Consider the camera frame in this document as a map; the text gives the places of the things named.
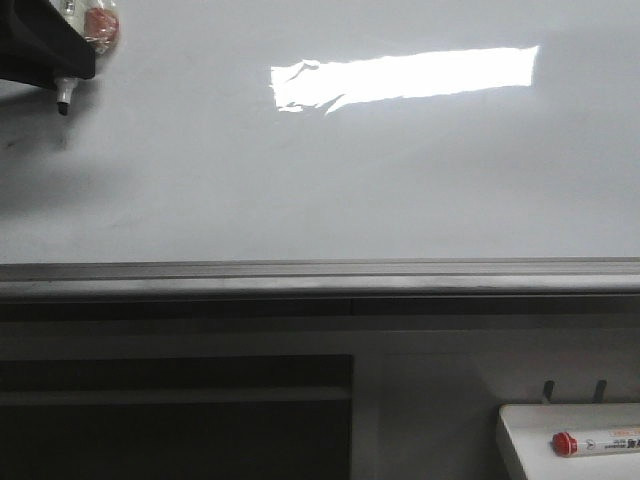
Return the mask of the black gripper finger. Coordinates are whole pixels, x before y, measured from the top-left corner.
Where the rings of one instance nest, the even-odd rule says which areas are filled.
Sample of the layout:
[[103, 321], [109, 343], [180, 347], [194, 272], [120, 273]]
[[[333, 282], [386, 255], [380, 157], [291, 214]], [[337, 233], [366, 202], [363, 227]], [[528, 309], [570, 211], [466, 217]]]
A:
[[54, 90], [58, 77], [90, 80], [96, 53], [48, 1], [1, 0], [1, 78]]

